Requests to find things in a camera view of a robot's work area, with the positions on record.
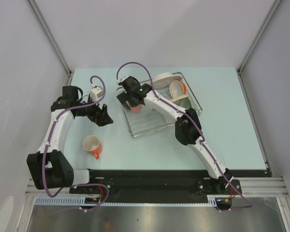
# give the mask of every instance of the mug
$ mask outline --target mug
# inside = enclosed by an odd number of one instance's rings
[[[87,136],[83,140],[83,148],[91,155],[94,155],[96,159],[99,158],[102,152],[102,144],[100,139],[95,135]]]

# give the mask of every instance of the white panel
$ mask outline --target white panel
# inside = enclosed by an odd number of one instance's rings
[[[274,0],[37,0],[70,68],[238,67]]]
[[[26,158],[43,141],[67,76],[24,0],[0,0],[0,205],[13,196],[12,227],[29,180]]]
[[[285,1],[243,75],[265,150],[290,194],[290,1]]]

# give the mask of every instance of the dish rack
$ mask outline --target dish rack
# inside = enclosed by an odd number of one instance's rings
[[[173,74],[182,76],[182,81],[184,81],[184,83],[188,87],[187,94],[189,95],[189,99],[195,103],[195,111],[197,112],[197,115],[200,116],[203,109],[197,98],[195,97],[184,75],[181,72],[174,72]],[[140,83],[150,84],[150,80],[142,81]],[[120,94],[122,91],[123,87],[119,87],[117,89],[117,94]],[[164,96],[166,99],[172,99],[172,96],[169,93],[169,87],[167,86],[167,83],[163,84],[161,88],[157,89],[156,91]],[[121,106],[121,109],[127,124],[128,131],[133,138],[153,134],[174,126],[170,119],[146,105],[142,105],[142,109],[138,113],[133,113],[132,111],[128,112],[123,106]]]

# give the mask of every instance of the white plate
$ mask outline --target white plate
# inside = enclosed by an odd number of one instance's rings
[[[184,99],[184,98],[188,98],[189,97],[189,95],[188,94],[184,94],[184,95],[182,95],[182,96],[179,96],[179,97],[177,97],[177,98],[173,98],[173,99],[171,99],[170,100],[170,102],[176,102],[176,101],[179,101],[179,100],[182,100],[182,99]]]
[[[153,78],[153,84],[156,89],[166,88],[170,85],[173,80],[180,81],[182,79],[181,76],[175,76],[171,72],[165,72],[155,76]]]

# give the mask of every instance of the robotic arm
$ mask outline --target robotic arm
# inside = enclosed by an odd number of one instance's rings
[[[103,93],[102,87],[93,84],[88,101],[82,101],[78,92],[82,90],[75,86],[64,86],[62,96],[51,106],[51,123],[46,136],[37,153],[29,154],[27,165],[29,167],[33,182],[37,189],[44,189],[42,181],[42,165],[45,165],[45,178],[47,187],[63,188],[71,185],[85,184],[89,182],[89,170],[74,170],[63,155],[64,144],[71,124],[77,116],[87,116],[88,119],[96,123],[99,127],[113,123],[107,113],[107,106],[103,104],[102,109],[99,104],[84,107],[96,102]],[[46,162],[42,164],[43,153],[46,151]]]
[[[138,80],[132,76],[125,76],[117,81],[120,86],[123,86],[124,92],[120,93],[117,98],[120,103],[129,111],[129,105],[135,107],[139,104],[149,105],[155,110],[159,111],[175,124],[175,137],[183,145],[189,146],[196,155],[200,158],[203,164],[206,166],[209,176],[216,181],[223,188],[228,187],[228,182],[225,180],[222,174],[224,174],[229,181],[232,181],[233,175],[213,154],[213,152],[202,145],[202,137],[193,123],[188,119],[186,115],[181,112],[186,112],[195,124],[201,129],[201,124],[198,119],[197,113],[193,108],[188,110],[177,106],[166,98],[158,94],[158,98],[152,90],[152,87],[148,84],[142,86]]]

